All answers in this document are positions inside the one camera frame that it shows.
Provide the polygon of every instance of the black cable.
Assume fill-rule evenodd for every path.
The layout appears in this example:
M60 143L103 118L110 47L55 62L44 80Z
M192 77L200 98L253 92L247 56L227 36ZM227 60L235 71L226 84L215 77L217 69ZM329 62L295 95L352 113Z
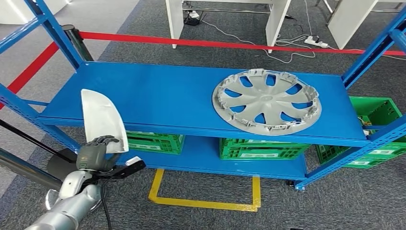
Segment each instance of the black cable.
M299 25L299 24L293 24L293 26L300 26L301 34L303 34L303 27L302 27L302 25Z
M286 19L293 19L293 20L297 21L296 18L294 18L294 17L292 17L292 16L290 16L290 15L285 15L285 18L286 18Z
M105 181L102 186L101 186L101 202L103 203L103 209L104 209L104 213L106 214L106 219L107 219L107 225L108 225L108 229L109 230L113 230L112 228L112 222L110 220L110 215L109 215L109 210L107 209L107 204L106 201L104 200L104 190L106 189L106 183L110 180L111 178L109 178L107 181Z
M201 14L201 16L200 16L200 21L199 21L199 23L200 23L201 21L203 21L203 19L206 17L206 15L207 15L207 13L205 13L205 12L202 11L202 14Z

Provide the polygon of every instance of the electrical cable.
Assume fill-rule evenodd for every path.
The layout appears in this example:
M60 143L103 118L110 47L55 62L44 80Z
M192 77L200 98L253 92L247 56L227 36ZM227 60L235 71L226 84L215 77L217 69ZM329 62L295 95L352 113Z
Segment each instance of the electrical cable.
M331 47L331 46L327 46L327 48L334 49L334 50L338 50L338 49L333 48L333 47ZM398 60L406 61L406 59L404 59L404 58L393 57L393 56L389 56L389 55L382 55L382 56L387 57L387 58L393 58L393 59L398 59Z
M103 204L104 213L105 213L105 215L106 215L108 230L113 230L113 228L112 228L112 222L111 222L111 220L110 220L109 210L107 209L107 204L106 204L106 201L104 200L105 190L106 190L106 186L105 186L105 185L106 185L106 183L107 183L110 179L112 179L112 177L109 178L109 179L107 179L107 180L102 184L102 186L101 186L101 188L100 188L100 191L101 191L101 198L102 198L102 199L101 199L101 202L102 202L102 204Z
M308 8L307 8L307 1L306 1L306 0L304 0L304 1L305 1L304 4L305 4L305 8L306 8L307 22L309 23L309 31L310 31L310 34L311 34L311 35L314 35L313 32L312 32L312 26L311 26L311 24L310 24L309 10L308 10ZM210 23L204 21L203 19L201 20L201 22L206 23L207 25L210 25L210 26L214 27L215 29L217 29L218 31L220 31L221 33L223 33L223 34L225 34L225 35L227 35L227 36L231 36L231 37L236 38L236 39L237 39L238 41L240 41L240 42L245 42L245 43L250 43L250 44L255 45L255 43L250 42L250 41L246 41L246 40L242 40L242 39L240 39L239 37L237 37L237 36L235 36L235 35L233 35L233 34L227 34L226 32L224 32L224 31L222 31L221 29L219 29L216 25L210 24ZM303 40L305 40L308 36L309 36L308 34L302 34L302 35L297 36L297 37L292 38L292 39L279 39L279 40L276 40L276 41L275 41L275 45L277 45L277 46L294 45L294 46L300 46L300 47L305 47L305 48L311 49L311 47L309 47L309 46L304 46L304 45L299 45L299 44L295 44L295 43L294 43L294 42L297 42L297 41L303 41ZM276 58L276 57L273 57L273 56L269 55L269 53L268 53L268 51L267 51L266 49L264 49L263 51L265 52L265 54L266 54L268 57L270 57L270 58L272 58L272 59L275 59L275 60L278 60L278 61L280 61L280 62L282 62L282 63L284 63L284 64L289 64L289 63L291 63L292 60L293 60L293 56L294 56L294 55L302 56L302 57L305 57L305 58L315 58L315 57L316 57L316 54L315 54L314 52L312 52L312 54L313 54L312 56L308 56L308 55L304 55L304 54L298 54L298 53L291 53L291 58L289 59L289 61L283 61L283 60L281 60L281 59L279 59L279 58Z
M306 0L304 0L305 2L304 2L304 6L305 6L305 8L306 8L306 16L307 16L307 22L309 23L309 31L310 31L310 34L312 35L313 34L313 32L312 32L312 26L310 25L310 17L309 17L309 9L307 8L307 1Z
M219 29L217 26L215 26L215 25L213 25L213 24L210 24L210 23L208 23L208 22L206 22L206 21L204 21L204 20L202 20L202 22L203 22L203 23L206 23L207 25L210 25L210 26L216 28L218 31L220 31L221 33L223 33L223 34L225 34L225 35L227 35L227 36L231 36L231 37L236 38L236 39L237 39L238 41L240 41L240 42L246 42L246 43L250 43L250 44L255 45L255 43L250 42L250 41L246 41L246 40L242 40L242 39L240 39L239 37L237 37L237 36L235 36L235 35L233 35L233 34L227 34L226 32L224 32L224 31L222 31L221 29ZM302 34L302 35L297 36L297 37L292 38L292 39L280 39L280 40L276 40L275 44L278 45L278 46L295 45L295 46L301 46L301 47L306 47L306 48L311 49L311 48L308 47L308 46L303 46L303 45L299 45L299 44L295 44L295 43L294 43L294 42L297 42L297 41L305 40L308 36L309 36L308 34ZM312 53L313 53L312 56L307 56L307 55L298 54L298 53L291 53L291 58L290 58L290 60L289 60L289 61L283 61L283 60L281 60L281 59L279 59L279 58L272 57L271 55L269 55L269 54L268 54L268 51L267 51L266 49L263 49L263 51L265 52L265 54L266 54L268 57L270 57L270 58L272 58L272 59L275 59L275 60L278 60L278 61L280 61L280 62L282 62L282 63L284 63L284 64L289 64L289 63L291 63L292 60L293 60L293 55L298 55L298 56L302 56L302 57L305 57L305 58L315 58L315 57L316 57L316 54L315 54L314 52L312 52Z

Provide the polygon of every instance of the robot finger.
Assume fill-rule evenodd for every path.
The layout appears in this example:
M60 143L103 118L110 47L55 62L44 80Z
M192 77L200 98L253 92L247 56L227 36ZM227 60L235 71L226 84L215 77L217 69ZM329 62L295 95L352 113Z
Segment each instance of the robot finger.
M102 144L104 144L104 145L108 145L110 142L119 142L119 140L118 139L116 139L116 138L106 138L103 142L102 142Z
M105 142L107 138L114 138L112 135L101 136L93 139L91 142L88 142L86 146L96 146Z

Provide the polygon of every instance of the white cable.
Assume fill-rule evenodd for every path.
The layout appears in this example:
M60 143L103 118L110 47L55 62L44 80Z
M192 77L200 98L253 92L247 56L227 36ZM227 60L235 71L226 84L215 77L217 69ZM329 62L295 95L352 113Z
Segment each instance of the white cable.
M310 17L309 17L309 10L308 10L308 8L307 8L307 1L306 1L306 0L304 0L304 1L305 1L304 4L305 4L305 8L306 8L307 22L309 23L310 35L313 35L312 26L310 25Z
M338 49L333 48L333 47L331 47L331 46L328 46L327 48L334 49L334 50L338 50ZM389 55L382 55L382 56L387 57L387 58L393 58L393 59L398 59L398 60L406 61L406 59L404 59L404 58L393 57L393 56L389 56Z
M235 36L235 35L233 35L233 34L227 34L226 32L224 32L224 31L222 31L221 29L219 29L217 26L215 26L215 25L213 25L213 24L210 24L210 23L208 23L208 22L206 22L206 21L204 21L204 20L202 20L202 22L203 22L203 23L206 23L207 25L210 25L210 26L216 28L218 31L220 31L220 32L223 33L224 35L227 35L227 36L231 36L231 37L236 38L236 39L237 39L238 41L240 41L240 42L246 42L246 43L250 43L250 44L255 45L255 43L250 42L250 41L242 40L242 39L240 39L239 37L237 37L237 36ZM278 45L278 43L282 43L283 45L278 45L278 46L295 45L295 46L301 46L301 47L306 47L306 48L309 48L309 49L310 49L310 47L308 47L308 46L303 46L303 45L299 45L299 44L295 44L295 43L294 43L294 42L297 42L297 41L305 40L305 39L307 38L307 36L308 36L307 34L302 34L302 35L297 36L297 37L292 38L292 39L280 39L280 40L276 40L275 44ZM275 60L278 60L278 61L280 61L280 62L282 62L282 63L284 63L284 64L289 64L289 63L291 63L292 60L293 60L293 55L299 55L299 56L302 56L302 57L305 57L305 58L315 58L315 57L316 57L316 54L315 54L314 52L312 52L312 53L313 53L312 56L307 56L307 55L298 54L298 53L292 53L292 54L291 54L291 58L290 58L289 61L283 61L283 60L281 60L281 59L279 59L279 58L272 57L271 55L269 55L269 54L268 54L268 51L267 51L266 49L263 49L263 51L265 51L265 54L266 54L268 57L270 57L270 58L272 58L272 59L275 59Z

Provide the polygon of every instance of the crate label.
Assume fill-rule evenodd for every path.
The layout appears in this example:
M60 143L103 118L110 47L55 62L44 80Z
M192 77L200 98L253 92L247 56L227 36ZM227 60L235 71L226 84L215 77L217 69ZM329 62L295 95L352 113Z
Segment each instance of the crate label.
M151 132L134 131L133 133L141 133L141 134L147 134L147 135L155 135L155 133L151 133Z
M391 155L395 150L382 150L382 149L377 149L369 154L382 154L382 155Z
M242 153L241 158L272 158L272 157L278 157L278 153L270 153L270 154L260 154L260 153Z
M155 146L155 145L130 144L130 147L139 148L139 149L148 149L148 150L161 150L160 146Z
M281 141L272 141L272 140L248 140L251 143L283 143Z
M353 161L349 164L354 164L354 165L368 165L369 163L371 163L370 161Z
M326 151L326 148L324 147L324 145L319 145L318 147L319 147L320 151L322 151L322 152Z

